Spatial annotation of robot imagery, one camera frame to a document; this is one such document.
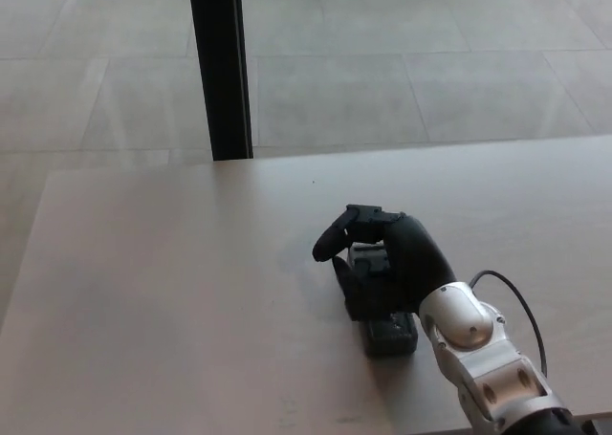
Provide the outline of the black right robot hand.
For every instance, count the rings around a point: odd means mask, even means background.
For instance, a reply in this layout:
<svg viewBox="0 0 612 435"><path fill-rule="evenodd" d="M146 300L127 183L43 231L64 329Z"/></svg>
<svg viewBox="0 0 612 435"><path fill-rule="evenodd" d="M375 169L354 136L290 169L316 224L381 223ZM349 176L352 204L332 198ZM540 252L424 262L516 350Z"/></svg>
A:
<svg viewBox="0 0 612 435"><path fill-rule="evenodd" d="M356 243L381 243L388 271L373 281L360 276L339 257ZM317 262L332 262L346 311L354 321L383 320L396 313L415 314L430 293L457 280L419 220L378 206L347 206L319 236L312 255Z"/></svg>

